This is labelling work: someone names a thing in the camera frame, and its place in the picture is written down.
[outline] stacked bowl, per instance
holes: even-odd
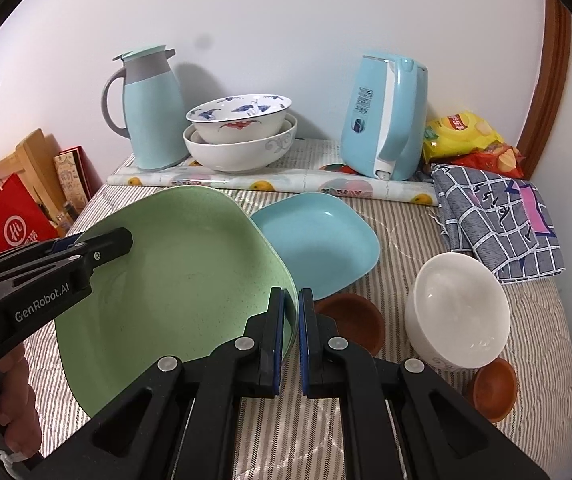
[[[290,149],[297,119],[287,97],[247,94],[224,97],[192,108],[183,133],[191,155],[206,168],[248,173],[275,162]]]

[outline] human hand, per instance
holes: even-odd
[[[39,450],[42,436],[23,343],[0,359],[0,372],[4,374],[0,425],[6,426],[5,442],[13,452],[31,457]]]

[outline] red paper bag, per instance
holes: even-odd
[[[0,253],[31,242],[57,238],[21,179],[12,174],[0,189]]]

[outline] thermos handle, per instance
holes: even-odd
[[[128,129],[118,127],[110,117],[110,113],[108,111],[108,89],[110,88],[110,85],[113,84],[117,79],[125,77],[126,69],[120,68],[112,75],[110,79],[108,79],[108,82],[106,83],[106,86],[103,87],[103,92],[101,93],[101,113],[103,114],[104,120],[113,132],[119,134],[122,137],[130,139],[130,133],[128,133]]]
[[[413,59],[402,58],[395,64],[397,81],[393,102],[395,110],[390,121],[386,142],[377,154],[383,160],[397,160],[409,140],[409,134],[415,121],[415,102],[417,100],[417,80],[419,68]]]

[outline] electric kettle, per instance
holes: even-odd
[[[341,133],[341,158],[361,174],[407,180],[421,156],[428,70],[393,54],[361,58]]]
[[[113,59],[124,66],[106,83],[101,95],[101,112],[108,126],[130,139],[136,165],[142,170],[162,170],[188,155],[183,131],[185,118],[179,82],[170,70],[168,58],[175,55],[165,45],[132,50]],[[120,128],[108,113],[108,89],[124,78],[123,107],[126,127]]]

